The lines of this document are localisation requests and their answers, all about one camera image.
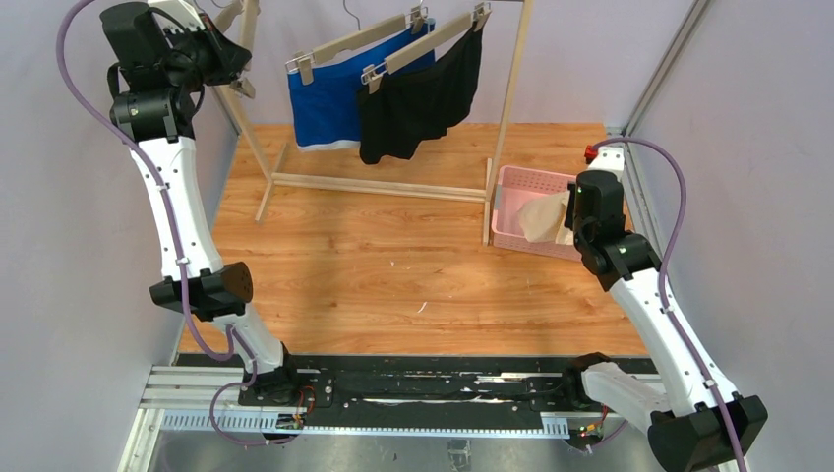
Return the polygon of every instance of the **wooden floor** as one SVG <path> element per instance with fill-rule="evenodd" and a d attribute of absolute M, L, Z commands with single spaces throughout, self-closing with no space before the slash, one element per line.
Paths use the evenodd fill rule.
<path fill-rule="evenodd" d="M 270 158 L 287 126 L 258 129 Z M 565 173 L 604 137 L 599 125 L 513 125 L 502 165 Z M 412 161 L 366 166 L 356 151 L 302 154 L 284 172 L 479 188 L 495 125 L 461 125 Z M 636 331 L 579 263 L 481 245 L 483 206 L 278 187 L 254 222 L 266 181 L 245 140 L 214 238 L 244 261 L 255 304 L 292 352 L 340 354 L 645 354 Z M 201 332 L 221 349 L 221 335 Z M 182 351 L 196 351 L 187 332 Z"/>

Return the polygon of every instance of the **plastic basket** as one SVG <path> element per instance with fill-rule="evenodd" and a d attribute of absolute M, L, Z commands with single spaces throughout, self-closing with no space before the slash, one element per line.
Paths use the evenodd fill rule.
<path fill-rule="evenodd" d="M 524 253 L 540 254 L 551 258 L 580 261 L 581 255 L 568 244 L 530 243 L 518 223 L 518 211 L 531 200 L 567 190 L 567 184 L 575 176 L 525 169 L 505 165 L 501 168 L 496 189 L 496 203 L 493 209 L 493 245 L 497 248 L 512 249 Z"/>

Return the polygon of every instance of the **beige cloth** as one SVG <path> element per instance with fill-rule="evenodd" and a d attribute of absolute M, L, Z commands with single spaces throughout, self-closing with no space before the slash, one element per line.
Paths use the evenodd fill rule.
<path fill-rule="evenodd" d="M 573 231 L 565 228 L 570 192 L 531 200 L 518 211 L 518 222 L 530 243 L 573 244 Z"/>

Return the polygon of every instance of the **white wall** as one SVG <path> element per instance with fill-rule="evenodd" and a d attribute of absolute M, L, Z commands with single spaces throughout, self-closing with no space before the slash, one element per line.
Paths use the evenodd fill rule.
<path fill-rule="evenodd" d="M 834 4 L 713 3 L 637 132 L 689 185 L 672 277 L 712 355 L 769 410 L 752 470 L 831 470 Z M 640 157 L 668 237 L 677 184 Z"/>
<path fill-rule="evenodd" d="M 208 12 L 217 11 L 200 0 Z M 426 0 L 439 24 L 476 0 Z M 416 0 L 348 0 L 363 27 L 404 13 Z M 623 125 L 688 9 L 690 0 L 538 0 L 519 76 L 514 122 Z M 260 123 L 291 123 L 284 63 L 296 51 L 356 31 L 338 0 L 262 1 L 254 68 Z M 497 123 L 515 46 L 521 4 L 492 2 L 481 84 L 469 121 Z"/>
<path fill-rule="evenodd" d="M 168 360 L 182 320 L 149 299 L 159 248 L 139 171 L 58 75 L 71 3 L 11 3 L 0 32 L 3 470 L 115 470 L 150 365 Z M 97 14 L 115 2 L 99 3 L 74 25 L 68 57 L 106 112 L 115 56 Z M 212 215 L 236 138 L 211 98 L 197 131 Z"/>

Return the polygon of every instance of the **clothes rack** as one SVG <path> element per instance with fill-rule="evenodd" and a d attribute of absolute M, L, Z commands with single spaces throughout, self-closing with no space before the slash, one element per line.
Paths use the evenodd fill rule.
<path fill-rule="evenodd" d="M 319 175 L 307 174 L 291 174 L 281 172 L 282 165 L 287 155 L 287 144 L 284 144 L 281 152 L 274 163 L 270 164 L 269 159 L 258 141 L 255 134 L 255 129 L 247 117 L 246 111 L 240 103 L 239 97 L 235 93 L 240 92 L 240 89 L 220 88 L 220 95 L 222 100 L 226 103 L 227 108 L 238 123 L 241 133 L 249 142 L 252 153 L 256 161 L 267 179 L 267 187 L 264 191 L 264 196 L 261 200 L 261 205 L 255 215 L 255 220 L 258 223 L 263 223 L 267 214 L 269 204 L 272 199 L 272 194 L 275 186 L 297 187 L 305 189 L 319 189 L 332 190 L 341 192 L 356 192 L 378 195 L 392 195 L 400 197 L 416 197 L 423 199 L 446 200 L 456 202 L 468 202 L 473 204 L 483 205 L 484 208 L 484 224 L 482 232 L 482 241 L 484 245 L 490 243 L 490 221 L 492 218 L 493 198 L 495 197 L 496 181 L 498 171 L 501 168 L 501 156 L 504 148 L 506 137 L 506 130 L 509 125 L 510 111 L 515 97 L 515 88 L 518 82 L 518 72 L 521 66 L 521 59 L 523 56 L 524 46 L 527 40 L 527 30 L 530 24 L 531 12 L 534 0 L 492 0 L 493 2 L 513 2 L 521 3 L 521 16 L 518 22 L 518 31 L 515 38 L 515 47 L 512 54 L 512 65 L 509 70 L 509 80 L 506 86 L 506 95 L 504 100 L 504 108 L 502 111 L 501 123 L 499 127 L 498 141 L 495 153 L 487 159 L 485 172 L 485 186 L 483 189 L 469 189 L 458 187 L 445 187 L 437 185 L 424 184 L 406 184 L 401 182 L 383 182 L 373 180 L 360 180 L 339 177 L 325 177 Z M 258 8 L 259 0 L 243 0 L 244 2 L 244 17 L 247 17 L 246 12 L 255 11 Z M 249 22 L 243 28 L 241 33 L 242 38 L 251 40 L 254 34 L 254 17 L 250 14 L 248 16 Z"/>

